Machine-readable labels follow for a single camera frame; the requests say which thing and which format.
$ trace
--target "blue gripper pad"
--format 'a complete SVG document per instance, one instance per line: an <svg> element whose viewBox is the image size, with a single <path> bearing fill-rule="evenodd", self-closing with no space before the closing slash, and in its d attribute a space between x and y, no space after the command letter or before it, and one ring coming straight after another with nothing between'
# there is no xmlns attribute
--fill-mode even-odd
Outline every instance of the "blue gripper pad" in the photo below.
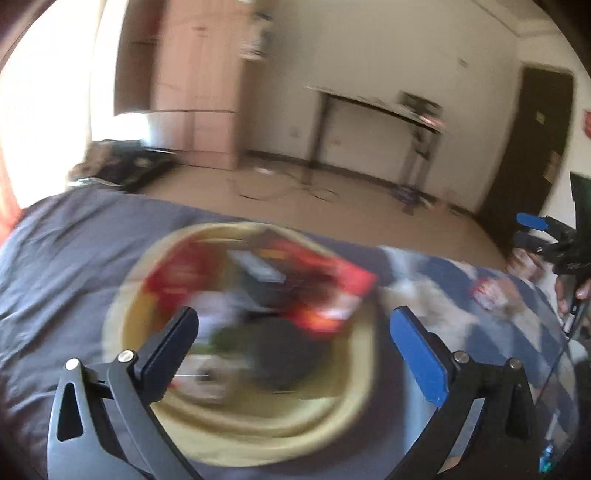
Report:
<svg viewBox="0 0 591 480"><path fill-rule="evenodd" d="M541 217L529 215L528 213L518 213L517 222L527 228L533 228L540 232L545 232L548 229L548 223Z"/></svg>
<svg viewBox="0 0 591 480"><path fill-rule="evenodd" d="M440 361L434 342L441 340L429 333L408 307L400 307L390 315L390 336L425 398L441 407L449 393L449 371ZM447 350L442 342L440 347Z"/></svg>

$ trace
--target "sunlight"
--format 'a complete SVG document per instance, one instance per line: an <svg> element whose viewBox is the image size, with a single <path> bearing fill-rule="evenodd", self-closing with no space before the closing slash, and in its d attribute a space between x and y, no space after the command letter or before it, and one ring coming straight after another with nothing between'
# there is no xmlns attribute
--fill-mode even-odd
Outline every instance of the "sunlight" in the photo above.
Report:
<svg viewBox="0 0 591 480"><path fill-rule="evenodd" d="M0 144L21 207L60 193L89 139L89 83L102 0L57 0L0 73Z"/></svg>
<svg viewBox="0 0 591 480"><path fill-rule="evenodd" d="M121 113L113 117L104 138L111 140L143 140L150 144L150 125L145 113Z"/></svg>
<svg viewBox="0 0 591 480"><path fill-rule="evenodd" d="M90 84L92 140L112 138L115 70L127 3L128 0L107 0L96 34Z"/></svg>

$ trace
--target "blue patterned blanket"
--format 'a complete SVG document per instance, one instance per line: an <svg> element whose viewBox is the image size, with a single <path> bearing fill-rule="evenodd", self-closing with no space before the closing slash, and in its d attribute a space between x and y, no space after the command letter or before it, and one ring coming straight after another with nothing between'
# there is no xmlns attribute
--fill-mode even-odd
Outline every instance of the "blue patterned blanket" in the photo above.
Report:
<svg viewBox="0 0 591 480"><path fill-rule="evenodd" d="M540 435L552 437L559 450L565 449L576 432L579 418L574 370L569 353L561 356L565 337L543 293L531 283L509 276L525 308L501 319L475 302L470 291L479 278L508 275L411 251L389 247L383 250L396 279L382 289L384 309L389 312L408 305L427 330L438 334L451 351L464 350L478 362L502 365L510 357L519 358L536 403ZM538 398L557 361L556 373ZM466 431L452 453L461 453L459 450L465 447L479 406L475 405ZM426 417L432 413L432 408L425 406L425 410ZM416 434L422 429L421 423L416 426Z"/></svg>

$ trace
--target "red snack bag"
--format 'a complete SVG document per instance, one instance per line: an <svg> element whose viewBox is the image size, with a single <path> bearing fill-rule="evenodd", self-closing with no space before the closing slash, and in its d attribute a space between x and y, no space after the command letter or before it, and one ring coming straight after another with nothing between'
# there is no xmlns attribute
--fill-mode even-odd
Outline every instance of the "red snack bag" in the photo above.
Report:
<svg viewBox="0 0 591 480"><path fill-rule="evenodd" d="M213 249L198 239L177 244L148 276L144 288L158 297L165 315L172 315L193 293L211 281L218 260Z"/></svg>
<svg viewBox="0 0 591 480"><path fill-rule="evenodd" d="M330 275L324 276L324 285L317 286L321 295L313 296L315 301L310 301L310 296L300 297L302 301L287 315L297 326L317 336L341 330L375 282L375 275L357 265L341 258L329 260Z"/></svg>

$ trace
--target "red sign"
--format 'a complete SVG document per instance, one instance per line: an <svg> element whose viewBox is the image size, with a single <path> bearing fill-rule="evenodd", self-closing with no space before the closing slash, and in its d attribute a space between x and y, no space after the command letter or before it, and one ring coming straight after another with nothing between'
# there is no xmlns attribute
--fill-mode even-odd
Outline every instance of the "red sign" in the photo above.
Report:
<svg viewBox="0 0 591 480"><path fill-rule="evenodd" d="M584 125L585 133L589 138L591 138L591 112L589 110L585 111L585 125Z"/></svg>

